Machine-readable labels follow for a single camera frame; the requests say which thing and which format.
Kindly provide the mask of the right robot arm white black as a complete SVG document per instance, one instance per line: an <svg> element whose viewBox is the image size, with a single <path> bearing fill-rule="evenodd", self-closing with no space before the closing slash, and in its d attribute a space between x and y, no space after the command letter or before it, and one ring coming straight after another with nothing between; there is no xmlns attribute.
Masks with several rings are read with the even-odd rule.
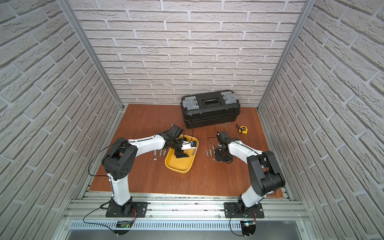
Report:
<svg viewBox="0 0 384 240"><path fill-rule="evenodd" d="M234 157L248 166L251 186L238 197L237 203L225 204L226 217L248 217L262 213L261 201L286 185L280 165L271 151L262 152L245 145L241 140L230 138L226 132L217 134L219 147L215 160L230 164Z"/></svg>

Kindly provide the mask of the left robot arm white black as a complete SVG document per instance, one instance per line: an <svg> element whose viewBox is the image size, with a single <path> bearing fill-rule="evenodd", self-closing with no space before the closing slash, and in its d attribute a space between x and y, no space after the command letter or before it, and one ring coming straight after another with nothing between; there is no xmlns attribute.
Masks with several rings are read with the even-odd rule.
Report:
<svg viewBox="0 0 384 240"><path fill-rule="evenodd" d="M107 208L107 218L133 217L137 214L128 183L128 176L136 157L162 149L174 150L177 159L188 158L187 150L196 150L198 141L183 135L183 129L172 125L170 130L153 136L126 140L119 138L102 160L113 190L113 197Z"/></svg>

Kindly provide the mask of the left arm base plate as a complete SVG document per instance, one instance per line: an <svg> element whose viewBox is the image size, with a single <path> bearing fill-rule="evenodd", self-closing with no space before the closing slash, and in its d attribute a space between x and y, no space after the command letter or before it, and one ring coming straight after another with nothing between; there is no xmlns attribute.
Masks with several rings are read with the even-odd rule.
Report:
<svg viewBox="0 0 384 240"><path fill-rule="evenodd" d="M147 212L148 202L127 202L123 206L114 201L109 203L107 208L107 218L144 218Z"/></svg>

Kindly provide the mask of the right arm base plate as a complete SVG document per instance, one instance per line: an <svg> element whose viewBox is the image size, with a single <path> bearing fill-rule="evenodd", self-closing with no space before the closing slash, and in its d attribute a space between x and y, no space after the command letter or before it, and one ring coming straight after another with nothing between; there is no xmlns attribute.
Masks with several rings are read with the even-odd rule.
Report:
<svg viewBox="0 0 384 240"><path fill-rule="evenodd" d="M227 219L229 218L248 218L248 219L263 219L265 217L261 203L247 208L243 204L226 202L224 203L224 213Z"/></svg>

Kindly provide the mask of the yellow plastic tray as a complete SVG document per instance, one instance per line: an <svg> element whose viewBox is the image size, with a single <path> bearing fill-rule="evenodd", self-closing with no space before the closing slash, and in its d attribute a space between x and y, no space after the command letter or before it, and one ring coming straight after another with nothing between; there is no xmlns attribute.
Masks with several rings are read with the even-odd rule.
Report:
<svg viewBox="0 0 384 240"><path fill-rule="evenodd" d="M187 174L194 163L199 141L192 136L180 137L180 140L183 140L181 149L170 149L165 159L165 165L171 171Z"/></svg>

